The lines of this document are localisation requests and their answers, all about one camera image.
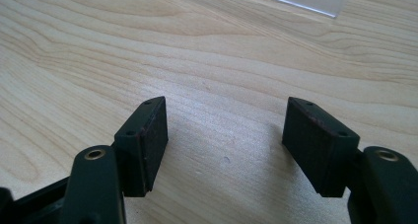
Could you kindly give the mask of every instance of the black plastic arm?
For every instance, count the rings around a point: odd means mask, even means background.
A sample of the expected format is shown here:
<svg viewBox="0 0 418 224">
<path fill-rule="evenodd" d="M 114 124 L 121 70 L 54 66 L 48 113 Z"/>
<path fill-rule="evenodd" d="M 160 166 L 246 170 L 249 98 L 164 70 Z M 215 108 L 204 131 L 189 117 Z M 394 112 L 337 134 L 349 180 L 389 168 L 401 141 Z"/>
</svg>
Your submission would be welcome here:
<svg viewBox="0 0 418 224">
<path fill-rule="evenodd" d="M 112 146 L 79 153 L 71 176 L 16 201 L 0 187 L 0 223 L 125 223 L 123 196 L 151 191 L 169 141 L 166 99 L 141 104 Z"/>
<path fill-rule="evenodd" d="M 357 149 L 359 135 L 317 105 L 289 98 L 283 145 L 316 192 L 351 190 L 352 223 L 416 223 L 418 173 L 403 155 L 382 147 Z"/>
</svg>

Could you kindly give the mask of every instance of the light wood surface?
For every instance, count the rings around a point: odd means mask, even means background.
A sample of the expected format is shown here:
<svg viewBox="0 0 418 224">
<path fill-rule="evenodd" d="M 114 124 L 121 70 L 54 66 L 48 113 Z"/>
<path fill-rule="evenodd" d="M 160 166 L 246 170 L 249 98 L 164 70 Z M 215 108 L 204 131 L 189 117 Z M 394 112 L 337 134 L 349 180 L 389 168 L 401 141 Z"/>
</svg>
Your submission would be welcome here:
<svg viewBox="0 0 418 224">
<path fill-rule="evenodd" d="M 337 19 L 271 0 L 0 0 L 0 186 L 22 197 L 167 97 L 155 189 L 128 223 L 349 223 L 281 145 L 313 101 L 418 167 L 418 0 Z"/>
</svg>

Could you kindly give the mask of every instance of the wooden table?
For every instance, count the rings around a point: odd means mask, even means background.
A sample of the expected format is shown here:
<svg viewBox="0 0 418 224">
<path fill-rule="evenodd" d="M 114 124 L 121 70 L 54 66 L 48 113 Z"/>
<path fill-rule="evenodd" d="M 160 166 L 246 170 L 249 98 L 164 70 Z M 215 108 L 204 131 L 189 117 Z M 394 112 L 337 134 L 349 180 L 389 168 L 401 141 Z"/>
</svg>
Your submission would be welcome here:
<svg viewBox="0 0 418 224">
<path fill-rule="evenodd" d="M 337 19 L 271 0 L 0 0 L 0 186 L 22 197 L 167 97 L 155 188 L 128 223 L 349 223 L 281 145 L 290 96 L 418 167 L 418 0 Z"/>
</svg>

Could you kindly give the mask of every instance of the black bracket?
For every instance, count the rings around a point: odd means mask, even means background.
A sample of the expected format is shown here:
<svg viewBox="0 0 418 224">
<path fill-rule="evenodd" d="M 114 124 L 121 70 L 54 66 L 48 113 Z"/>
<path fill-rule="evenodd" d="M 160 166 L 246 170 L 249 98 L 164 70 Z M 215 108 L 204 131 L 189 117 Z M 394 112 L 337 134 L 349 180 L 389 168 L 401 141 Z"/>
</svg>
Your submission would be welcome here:
<svg viewBox="0 0 418 224">
<path fill-rule="evenodd" d="M 351 190 L 352 223 L 417 223 L 418 173 L 403 155 L 382 147 L 357 149 L 360 136 L 314 103 L 289 98 L 283 145 L 316 192 Z"/>
<path fill-rule="evenodd" d="M 142 103 L 114 135 L 74 159 L 71 175 L 18 200 L 0 188 L 0 223 L 125 223 L 123 196 L 153 188 L 166 145 L 166 99 Z"/>
</svg>

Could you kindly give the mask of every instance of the screw hole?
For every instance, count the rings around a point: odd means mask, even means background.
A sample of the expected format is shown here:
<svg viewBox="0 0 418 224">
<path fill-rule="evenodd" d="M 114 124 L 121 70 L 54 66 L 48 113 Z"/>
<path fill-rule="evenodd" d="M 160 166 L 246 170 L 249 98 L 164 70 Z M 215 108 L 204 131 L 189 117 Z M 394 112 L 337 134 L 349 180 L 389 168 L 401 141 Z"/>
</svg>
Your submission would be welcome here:
<svg viewBox="0 0 418 224">
<path fill-rule="evenodd" d="M 93 150 L 90 151 L 89 153 L 87 153 L 84 158 L 86 160 L 96 160 L 99 159 L 100 157 L 105 155 L 105 150 L 103 149 L 97 149 L 97 150 Z"/>
<path fill-rule="evenodd" d="M 126 132 L 126 135 L 128 135 L 128 136 L 132 136 L 132 135 L 135 135 L 135 134 L 136 134 L 135 131 L 127 131 Z"/>
<path fill-rule="evenodd" d="M 397 162 L 397 160 L 399 160 L 399 158 L 395 154 L 385 151 L 385 150 L 378 150 L 376 151 L 376 153 L 378 154 L 380 158 L 390 161 L 390 162 Z"/>
<path fill-rule="evenodd" d="M 339 131 L 338 135 L 340 135 L 341 137 L 347 137 L 348 136 L 348 134 L 346 132 L 343 132 L 343 131 Z"/>
</svg>

